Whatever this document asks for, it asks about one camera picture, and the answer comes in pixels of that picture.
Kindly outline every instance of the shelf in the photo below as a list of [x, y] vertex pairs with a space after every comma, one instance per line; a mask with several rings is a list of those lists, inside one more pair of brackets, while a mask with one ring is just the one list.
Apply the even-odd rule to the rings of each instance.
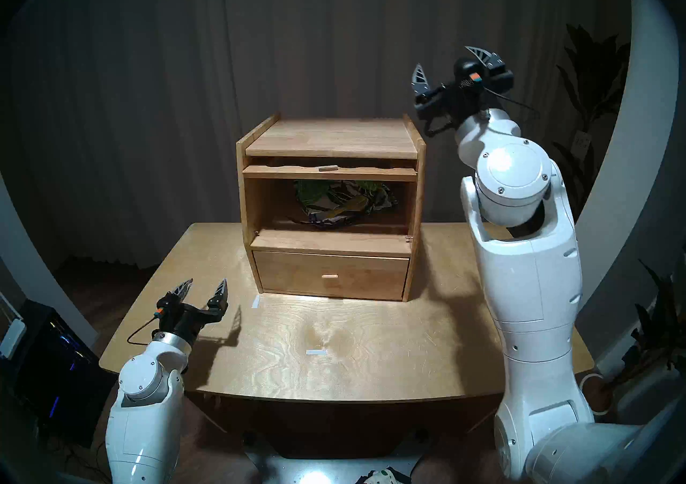
[[417, 159], [417, 149], [402, 119], [278, 120], [245, 155]]
[[405, 235], [261, 229], [250, 245], [255, 251], [334, 253], [366, 257], [409, 257], [412, 241]]
[[417, 172], [413, 168], [337, 168], [321, 171], [318, 167], [307, 166], [266, 166], [250, 165], [243, 175], [251, 179], [364, 179], [369, 181], [416, 181]]

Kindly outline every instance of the metal base plate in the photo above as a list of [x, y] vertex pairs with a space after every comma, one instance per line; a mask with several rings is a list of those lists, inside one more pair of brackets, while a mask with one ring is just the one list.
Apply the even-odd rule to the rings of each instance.
[[431, 446], [431, 439], [424, 430], [417, 430], [408, 435], [387, 457], [338, 460], [283, 458], [256, 433], [245, 433], [243, 446], [265, 483], [355, 484], [362, 475], [389, 466], [409, 476]]

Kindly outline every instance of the wooden drawer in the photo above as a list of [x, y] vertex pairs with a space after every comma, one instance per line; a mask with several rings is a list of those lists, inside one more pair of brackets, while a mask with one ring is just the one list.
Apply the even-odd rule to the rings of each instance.
[[255, 251], [265, 292], [403, 299], [409, 259]]

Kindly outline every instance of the potted plant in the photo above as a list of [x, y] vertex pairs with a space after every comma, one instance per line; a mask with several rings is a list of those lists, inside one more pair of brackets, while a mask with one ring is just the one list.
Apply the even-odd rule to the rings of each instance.
[[649, 313], [642, 305], [636, 304], [640, 328], [631, 333], [636, 343], [622, 357], [624, 368], [620, 374], [609, 382], [594, 379], [595, 382], [582, 385], [584, 396], [596, 415], [607, 413], [616, 388], [656, 368], [676, 369], [682, 379], [686, 379], [686, 312], [679, 315], [676, 312], [672, 280], [658, 277], [642, 261], [639, 262], [657, 286], [655, 307]]
[[601, 43], [594, 41], [581, 25], [575, 28], [567, 24], [567, 31], [574, 50], [566, 47], [565, 51], [576, 75], [576, 87], [567, 71], [561, 65], [557, 65], [557, 68], [571, 104], [581, 114], [582, 127], [576, 132], [571, 150], [559, 142], [553, 142], [552, 145], [562, 156], [558, 166], [562, 177], [567, 181], [569, 204], [576, 221], [597, 175], [595, 151], [590, 136], [591, 125], [601, 116], [617, 114], [619, 111], [630, 45], [626, 43], [617, 47], [617, 35], [612, 35]]

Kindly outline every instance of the cabinet top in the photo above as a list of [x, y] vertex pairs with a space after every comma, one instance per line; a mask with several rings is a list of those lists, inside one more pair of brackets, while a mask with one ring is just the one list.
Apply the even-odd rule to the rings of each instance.
[[401, 118], [278, 120], [247, 147], [245, 154], [416, 159], [410, 131], [416, 132], [414, 127], [406, 128]]

